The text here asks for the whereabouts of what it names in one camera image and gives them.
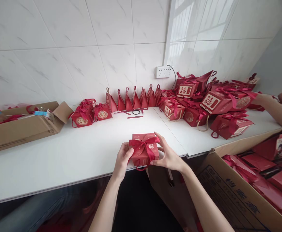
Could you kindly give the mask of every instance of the white countertop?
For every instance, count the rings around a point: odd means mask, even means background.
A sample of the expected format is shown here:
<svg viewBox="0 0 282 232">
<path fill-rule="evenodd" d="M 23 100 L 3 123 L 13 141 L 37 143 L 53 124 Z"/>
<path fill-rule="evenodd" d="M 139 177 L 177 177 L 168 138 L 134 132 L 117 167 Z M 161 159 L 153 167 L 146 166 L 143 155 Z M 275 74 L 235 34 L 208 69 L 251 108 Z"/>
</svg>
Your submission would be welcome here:
<svg viewBox="0 0 282 232">
<path fill-rule="evenodd" d="M 266 111 L 250 110 L 248 114 L 255 125 L 229 140 L 214 139 L 212 130 L 198 131 L 184 120 L 168 122 L 159 108 L 149 108 L 138 115 L 143 118 L 127 119 L 134 115 L 113 114 L 112 119 L 82 128 L 73 128 L 68 122 L 57 135 L 0 151 L 0 203 L 112 174 L 121 144 L 135 133 L 156 131 L 178 155 L 188 153 L 191 157 L 280 128 Z M 134 168 L 129 163 L 127 169 Z"/>
</svg>

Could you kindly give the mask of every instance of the forearm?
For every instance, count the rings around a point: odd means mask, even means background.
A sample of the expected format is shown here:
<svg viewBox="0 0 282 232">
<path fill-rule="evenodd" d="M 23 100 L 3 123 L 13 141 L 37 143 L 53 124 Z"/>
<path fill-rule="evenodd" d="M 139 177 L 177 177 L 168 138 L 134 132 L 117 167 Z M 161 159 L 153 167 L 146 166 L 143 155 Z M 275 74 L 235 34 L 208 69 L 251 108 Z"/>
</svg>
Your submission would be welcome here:
<svg viewBox="0 0 282 232">
<path fill-rule="evenodd" d="M 88 232 L 111 232 L 120 183 L 111 177 Z"/>
<path fill-rule="evenodd" d="M 234 232 L 187 164 L 183 166 L 181 174 L 193 200 L 203 230 L 205 232 Z"/>
<path fill-rule="evenodd" d="M 282 126 L 282 104 L 265 94 L 259 97 L 258 102 Z"/>
</svg>

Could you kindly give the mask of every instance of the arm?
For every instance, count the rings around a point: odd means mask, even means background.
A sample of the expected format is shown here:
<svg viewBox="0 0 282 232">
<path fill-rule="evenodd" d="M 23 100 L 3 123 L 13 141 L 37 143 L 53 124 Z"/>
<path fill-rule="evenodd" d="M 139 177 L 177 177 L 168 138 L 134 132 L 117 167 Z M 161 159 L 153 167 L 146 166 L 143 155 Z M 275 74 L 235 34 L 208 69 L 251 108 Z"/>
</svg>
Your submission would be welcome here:
<svg viewBox="0 0 282 232">
<path fill-rule="evenodd" d="M 160 139 L 159 144 L 162 146 L 158 149 L 165 155 L 160 160 L 153 160 L 151 164 L 177 170 L 182 174 L 203 230 L 205 232 L 234 232 L 224 215 L 206 193 L 192 169 L 169 147 L 164 137 L 156 132 L 155 135 Z"/>
<path fill-rule="evenodd" d="M 114 171 L 103 193 L 93 222 L 88 232 L 111 232 L 114 217 L 116 199 L 119 186 L 125 177 L 127 163 L 134 149 L 128 147 L 129 143 L 123 143 L 116 158 Z"/>
<path fill-rule="evenodd" d="M 265 108 L 266 111 L 277 121 L 278 124 L 282 126 L 282 104 L 277 100 L 273 99 L 270 95 L 267 94 L 258 94 L 256 99 L 252 102 L 253 104 L 261 105 Z"/>
</svg>

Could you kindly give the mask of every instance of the electrical outlet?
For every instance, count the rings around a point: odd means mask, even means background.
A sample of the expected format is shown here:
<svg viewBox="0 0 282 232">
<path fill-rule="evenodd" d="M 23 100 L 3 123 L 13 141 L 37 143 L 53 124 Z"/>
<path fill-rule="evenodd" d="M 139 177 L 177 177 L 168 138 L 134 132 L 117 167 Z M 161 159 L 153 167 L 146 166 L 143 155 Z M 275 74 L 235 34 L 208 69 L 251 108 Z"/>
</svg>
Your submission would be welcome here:
<svg viewBox="0 0 282 232">
<path fill-rule="evenodd" d="M 172 68 L 170 66 L 156 67 L 156 78 L 171 77 Z"/>
</svg>

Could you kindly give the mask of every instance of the box flap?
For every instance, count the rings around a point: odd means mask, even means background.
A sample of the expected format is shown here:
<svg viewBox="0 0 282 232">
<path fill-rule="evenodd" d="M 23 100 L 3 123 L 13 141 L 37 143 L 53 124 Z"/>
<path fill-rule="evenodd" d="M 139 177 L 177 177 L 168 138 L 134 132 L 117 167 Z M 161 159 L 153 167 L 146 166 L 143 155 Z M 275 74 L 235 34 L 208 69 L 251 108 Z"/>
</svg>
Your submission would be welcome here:
<svg viewBox="0 0 282 232">
<path fill-rule="evenodd" d="M 54 111 L 58 107 L 58 102 L 52 101 L 52 102 L 32 105 L 29 108 L 29 110 L 32 111 L 32 110 L 34 110 L 35 107 L 43 107 L 43 108 L 50 109 L 50 110 Z M 9 109 L 9 110 L 3 110 L 1 112 L 4 115 L 28 114 L 26 107 L 13 108 L 13 109 Z"/>
<path fill-rule="evenodd" d="M 0 124 L 0 145 L 36 135 L 51 128 L 42 116 L 24 118 Z"/>
<path fill-rule="evenodd" d="M 64 101 L 53 111 L 54 115 L 65 124 L 68 122 L 68 117 L 72 112 L 73 110 Z"/>
</svg>

